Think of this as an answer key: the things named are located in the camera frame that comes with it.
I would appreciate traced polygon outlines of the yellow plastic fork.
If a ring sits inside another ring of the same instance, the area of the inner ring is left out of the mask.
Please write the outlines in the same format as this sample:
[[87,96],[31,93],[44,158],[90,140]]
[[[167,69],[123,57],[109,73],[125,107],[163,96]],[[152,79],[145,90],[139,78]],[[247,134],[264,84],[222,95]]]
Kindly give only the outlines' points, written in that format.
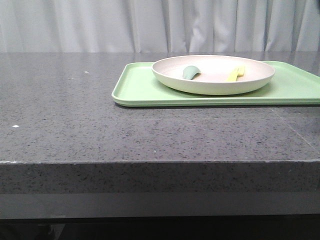
[[239,77],[242,77],[245,74],[245,66],[237,66],[234,68],[227,78],[227,82],[236,82]]

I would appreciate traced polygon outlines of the round beige plate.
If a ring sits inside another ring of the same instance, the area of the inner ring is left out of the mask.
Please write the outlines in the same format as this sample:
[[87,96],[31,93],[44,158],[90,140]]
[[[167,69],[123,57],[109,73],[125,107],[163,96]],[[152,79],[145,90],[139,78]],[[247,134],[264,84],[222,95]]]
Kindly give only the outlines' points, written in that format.
[[[200,69],[192,80],[183,79],[187,66]],[[232,70],[245,66],[244,75],[227,82]],[[161,59],[151,66],[155,78],[167,87],[200,95],[236,95],[255,91],[267,85],[275,69],[262,61],[224,55],[185,55]]]

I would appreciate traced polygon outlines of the white pleated curtain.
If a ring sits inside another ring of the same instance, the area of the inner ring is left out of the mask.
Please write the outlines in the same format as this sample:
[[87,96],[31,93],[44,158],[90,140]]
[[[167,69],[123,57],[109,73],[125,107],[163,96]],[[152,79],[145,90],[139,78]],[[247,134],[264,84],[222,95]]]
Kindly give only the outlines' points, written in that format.
[[317,0],[3,0],[3,53],[313,52]]

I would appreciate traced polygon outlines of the light green serving tray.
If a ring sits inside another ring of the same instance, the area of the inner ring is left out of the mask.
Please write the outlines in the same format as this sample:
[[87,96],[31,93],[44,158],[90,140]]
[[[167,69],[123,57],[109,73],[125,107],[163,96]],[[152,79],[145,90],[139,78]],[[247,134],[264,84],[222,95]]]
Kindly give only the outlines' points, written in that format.
[[150,62],[127,64],[112,92],[125,107],[290,106],[319,105],[320,78],[281,61],[268,61],[275,75],[264,87],[230,96],[178,91],[156,80]]

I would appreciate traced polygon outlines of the pale green plastic spoon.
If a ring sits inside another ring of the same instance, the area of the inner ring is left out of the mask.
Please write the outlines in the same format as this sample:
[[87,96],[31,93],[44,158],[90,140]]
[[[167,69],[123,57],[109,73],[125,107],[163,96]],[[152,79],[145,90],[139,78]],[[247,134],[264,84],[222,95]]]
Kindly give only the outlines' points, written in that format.
[[192,80],[197,74],[200,74],[201,70],[194,66],[194,65],[189,65],[186,66],[183,71],[182,71],[182,78],[186,80]]

